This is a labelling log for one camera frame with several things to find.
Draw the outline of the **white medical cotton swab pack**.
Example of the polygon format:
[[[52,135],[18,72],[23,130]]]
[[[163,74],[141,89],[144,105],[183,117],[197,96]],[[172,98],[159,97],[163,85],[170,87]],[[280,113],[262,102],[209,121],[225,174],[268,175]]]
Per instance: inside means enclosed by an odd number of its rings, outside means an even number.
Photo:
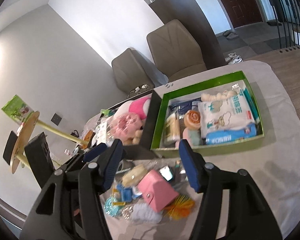
[[[203,138],[206,138],[207,133],[240,129],[249,124],[260,123],[256,105],[245,82],[239,80],[228,86],[228,90],[235,90],[238,94],[225,100],[198,103]]]

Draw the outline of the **cotton swab bag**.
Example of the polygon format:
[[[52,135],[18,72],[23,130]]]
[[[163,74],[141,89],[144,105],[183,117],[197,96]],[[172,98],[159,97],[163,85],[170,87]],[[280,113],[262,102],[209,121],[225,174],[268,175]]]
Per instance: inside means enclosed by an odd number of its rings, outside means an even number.
[[[180,136],[180,125],[179,125],[179,114],[178,112],[171,113],[165,121],[164,126],[164,142],[171,144],[179,141]]]

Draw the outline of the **wooden round stand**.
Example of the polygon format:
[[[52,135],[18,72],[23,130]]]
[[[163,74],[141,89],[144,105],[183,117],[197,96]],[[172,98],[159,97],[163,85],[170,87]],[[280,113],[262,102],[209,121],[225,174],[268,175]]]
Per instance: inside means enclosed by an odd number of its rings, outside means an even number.
[[[19,132],[19,135],[17,136],[17,140],[16,140],[16,143],[12,150],[12,155],[11,155],[11,160],[10,160],[10,168],[11,168],[12,174],[14,174],[16,172],[16,170],[19,166],[19,163],[22,163],[26,167],[30,168],[29,162],[27,161],[27,158],[25,157],[25,155],[23,155],[23,152],[24,152],[25,146],[28,144],[28,142],[30,140],[30,137],[31,137],[36,125],[41,126],[43,129],[50,131],[60,137],[74,141],[81,145],[88,146],[88,144],[89,144],[89,141],[79,139],[70,134],[66,134],[65,132],[62,132],[56,128],[53,128],[52,126],[39,120],[39,115],[40,115],[39,111],[35,111],[35,112],[31,113],[30,116],[28,117],[28,119],[21,126],[21,130]]]

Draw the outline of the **cream sponge in bag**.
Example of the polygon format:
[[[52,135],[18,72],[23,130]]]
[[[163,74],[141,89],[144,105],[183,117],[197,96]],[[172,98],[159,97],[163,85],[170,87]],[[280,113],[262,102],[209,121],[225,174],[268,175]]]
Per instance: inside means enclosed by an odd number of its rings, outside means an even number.
[[[135,166],[122,177],[122,185],[124,187],[136,186],[147,173],[148,170],[142,164]]]

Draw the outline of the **orange yellow koosh ball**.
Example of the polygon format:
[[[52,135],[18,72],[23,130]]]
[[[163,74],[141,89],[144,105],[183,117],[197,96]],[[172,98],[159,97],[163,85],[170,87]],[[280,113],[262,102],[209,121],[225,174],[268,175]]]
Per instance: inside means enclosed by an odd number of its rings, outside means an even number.
[[[172,220],[180,220],[189,217],[195,201],[187,195],[181,194],[175,198],[168,206],[164,207],[166,215]]]

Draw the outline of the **light blue fluffy cloth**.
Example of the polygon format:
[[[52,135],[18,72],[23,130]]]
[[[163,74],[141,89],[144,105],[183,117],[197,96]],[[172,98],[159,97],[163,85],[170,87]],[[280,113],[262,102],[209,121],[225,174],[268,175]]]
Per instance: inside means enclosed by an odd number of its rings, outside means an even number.
[[[146,203],[137,203],[133,206],[130,218],[135,222],[158,224],[162,220],[162,212],[155,212]]]

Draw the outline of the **green cardboard box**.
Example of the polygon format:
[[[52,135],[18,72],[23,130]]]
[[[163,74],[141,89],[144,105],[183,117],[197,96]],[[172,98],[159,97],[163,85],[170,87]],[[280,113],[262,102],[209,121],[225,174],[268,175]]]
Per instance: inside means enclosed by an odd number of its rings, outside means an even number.
[[[262,137],[250,83],[237,71],[164,94],[151,150],[176,158],[187,139],[203,156],[229,154],[258,148]]]

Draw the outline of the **pink snap wallet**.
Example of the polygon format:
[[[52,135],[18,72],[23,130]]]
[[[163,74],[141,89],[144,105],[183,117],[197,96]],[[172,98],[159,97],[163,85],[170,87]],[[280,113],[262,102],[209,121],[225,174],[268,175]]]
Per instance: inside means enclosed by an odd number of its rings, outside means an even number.
[[[155,212],[162,211],[179,193],[156,170],[150,170],[137,185],[144,201]]]

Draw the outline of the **pink flower plush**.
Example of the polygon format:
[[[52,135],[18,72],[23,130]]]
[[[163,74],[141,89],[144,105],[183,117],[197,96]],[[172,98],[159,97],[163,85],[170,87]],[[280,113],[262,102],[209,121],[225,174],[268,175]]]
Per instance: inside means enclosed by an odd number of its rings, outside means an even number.
[[[142,121],[135,113],[127,113],[119,116],[110,123],[110,134],[122,142],[132,139],[137,130],[142,127]]]

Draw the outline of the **black cardboard box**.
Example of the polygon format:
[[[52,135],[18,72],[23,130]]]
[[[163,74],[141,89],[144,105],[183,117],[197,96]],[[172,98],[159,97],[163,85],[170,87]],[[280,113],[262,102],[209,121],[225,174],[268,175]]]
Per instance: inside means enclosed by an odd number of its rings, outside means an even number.
[[[151,143],[160,104],[161,97],[150,90],[102,110],[95,127],[96,143],[109,147],[115,139],[120,139],[128,159],[155,158]]]

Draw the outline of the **pink plush toy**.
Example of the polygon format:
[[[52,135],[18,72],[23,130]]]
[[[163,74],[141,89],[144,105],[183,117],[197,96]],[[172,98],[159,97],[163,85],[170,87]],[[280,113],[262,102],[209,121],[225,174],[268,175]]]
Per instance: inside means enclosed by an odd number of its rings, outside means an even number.
[[[114,114],[114,119],[118,118],[123,114],[135,113],[139,116],[141,120],[144,120],[147,118],[150,102],[151,102],[150,96],[144,96],[136,100],[129,100],[123,103],[118,108],[118,110]]]

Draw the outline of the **tan swirl plush bun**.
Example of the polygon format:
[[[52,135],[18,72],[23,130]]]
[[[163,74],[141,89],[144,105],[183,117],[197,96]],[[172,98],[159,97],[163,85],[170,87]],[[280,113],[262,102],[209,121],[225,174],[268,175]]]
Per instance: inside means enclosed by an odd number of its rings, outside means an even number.
[[[200,129],[200,113],[195,110],[189,110],[184,115],[184,124],[190,130]]]

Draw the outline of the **far brown dining chair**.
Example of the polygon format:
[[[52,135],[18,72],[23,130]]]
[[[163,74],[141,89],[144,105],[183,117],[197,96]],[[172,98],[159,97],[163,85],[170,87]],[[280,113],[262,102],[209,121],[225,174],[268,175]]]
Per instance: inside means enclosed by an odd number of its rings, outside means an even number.
[[[152,89],[168,83],[167,76],[135,49],[127,48],[113,59],[111,66],[117,87],[126,94],[142,85]]]

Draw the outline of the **beige plush toy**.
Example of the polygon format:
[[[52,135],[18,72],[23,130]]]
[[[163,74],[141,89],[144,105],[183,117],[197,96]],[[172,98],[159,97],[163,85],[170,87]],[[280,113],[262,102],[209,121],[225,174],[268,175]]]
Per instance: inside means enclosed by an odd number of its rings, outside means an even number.
[[[216,95],[211,95],[207,93],[202,93],[200,96],[201,102],[211,102],[211,101],[219,101],[225,100],[227,98],[231,98],[236,96],[238,93],[235,90],[225,90],[222,93],[217,93]]]

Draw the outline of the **near brown dining chair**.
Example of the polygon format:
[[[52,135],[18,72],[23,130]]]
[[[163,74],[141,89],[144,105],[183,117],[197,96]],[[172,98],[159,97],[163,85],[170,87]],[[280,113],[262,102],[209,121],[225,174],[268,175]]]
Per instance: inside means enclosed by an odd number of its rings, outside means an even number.
[[[170,82],[207,70],[199,44],[179,20],[147,35],[155,66]]]

